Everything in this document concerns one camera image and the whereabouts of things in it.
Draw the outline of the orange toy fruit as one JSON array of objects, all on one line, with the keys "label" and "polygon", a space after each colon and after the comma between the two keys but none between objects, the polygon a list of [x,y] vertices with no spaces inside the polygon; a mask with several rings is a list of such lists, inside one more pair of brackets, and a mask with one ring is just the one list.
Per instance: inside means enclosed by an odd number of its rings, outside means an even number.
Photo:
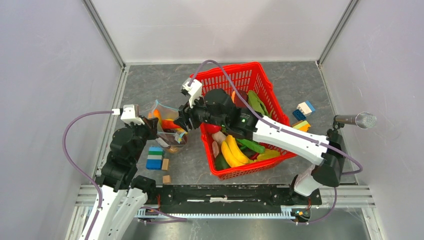
[{"label": "orange toy fruit", "polygon": [[158,110],[158,109],[155,109],[153,112],[152,112],[152,115],[153,115],[153,117],[154,118],[157,118],[158,119],[158,125],[159,126],[161,126],[162,125],[162,114],[161,114],[161,112]]}]

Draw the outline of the red toy chili pepper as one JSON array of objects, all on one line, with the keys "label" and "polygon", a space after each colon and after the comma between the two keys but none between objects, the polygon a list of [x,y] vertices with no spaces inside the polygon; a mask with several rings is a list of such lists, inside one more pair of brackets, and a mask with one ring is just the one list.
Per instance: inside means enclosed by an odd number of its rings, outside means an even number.
[{"label": "red toy chili pepper", "polygon": [[161,124],[164,130],[180,130],[182,129],[179,125],[175,124],[172,119],[163,119]]}]

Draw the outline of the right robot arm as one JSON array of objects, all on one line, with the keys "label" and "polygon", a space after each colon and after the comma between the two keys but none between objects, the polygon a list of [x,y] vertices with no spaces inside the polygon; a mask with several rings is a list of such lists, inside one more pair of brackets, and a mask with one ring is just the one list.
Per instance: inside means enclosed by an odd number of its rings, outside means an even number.
[{"label": "right robot arm", "polygon": [[221,126],[236,139],[269,144],[311,162],[313,167],[299,174],[288,191],[293,203],[302,204],[322,186],[340,185],[345,157],[339,143],[328,136],[309,134],[247,107],[237,107],[221,88],[205,95],[200,90],[182,89],[181,92],[188,101],[180,106],[174,123],[185,131],[197,129],[201,124]]}]

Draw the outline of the brown toy potato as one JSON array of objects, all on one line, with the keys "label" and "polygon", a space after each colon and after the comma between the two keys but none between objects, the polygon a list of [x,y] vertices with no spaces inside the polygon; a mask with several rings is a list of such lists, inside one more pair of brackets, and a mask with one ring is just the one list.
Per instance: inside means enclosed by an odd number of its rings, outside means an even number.
[{"label": "brown toy potato", "polygon": [[170,154],[176,154],[180,151],[181,149],[177,146],[170,146],[166,149],[166,151]]}]

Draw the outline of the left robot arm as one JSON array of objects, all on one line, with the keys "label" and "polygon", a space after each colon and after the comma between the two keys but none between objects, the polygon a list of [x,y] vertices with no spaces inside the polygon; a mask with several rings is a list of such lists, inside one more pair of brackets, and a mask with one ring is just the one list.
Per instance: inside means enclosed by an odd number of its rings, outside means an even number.
[{"label": "left robot arm", "polygon": [[94,181],[100,192],[80,239],[122,237],[136,211],[156,200],[156,181],[136,176],[136,172],[147,141],[157,137],[159,120],[156,117],[142,117],[142,120],[143,124],[127,123],[113,133],[106,162]]}]

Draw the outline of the purple toy grapes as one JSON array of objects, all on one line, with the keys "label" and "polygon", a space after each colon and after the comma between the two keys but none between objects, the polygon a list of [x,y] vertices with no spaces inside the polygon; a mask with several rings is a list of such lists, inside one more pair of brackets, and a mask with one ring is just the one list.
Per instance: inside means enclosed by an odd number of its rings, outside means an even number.
[{"label": "purple toy grapes", "polygon": [[184,145],[186,143],[183,133],[165,132],[162,138],[168,145]]}]

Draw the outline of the clear zip top bag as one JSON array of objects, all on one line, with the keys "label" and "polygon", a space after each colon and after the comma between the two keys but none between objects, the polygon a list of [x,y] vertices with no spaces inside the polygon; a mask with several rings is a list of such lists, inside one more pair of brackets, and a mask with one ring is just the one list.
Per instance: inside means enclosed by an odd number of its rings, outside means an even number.
[{"label": "clear zip top bag", "polygon": [[157,143],[170,154],[178,153],[187,143],[189,133],[174,123],[179,116],[176,108],[155,100],[148,111],[148,119],[157,118]]}]

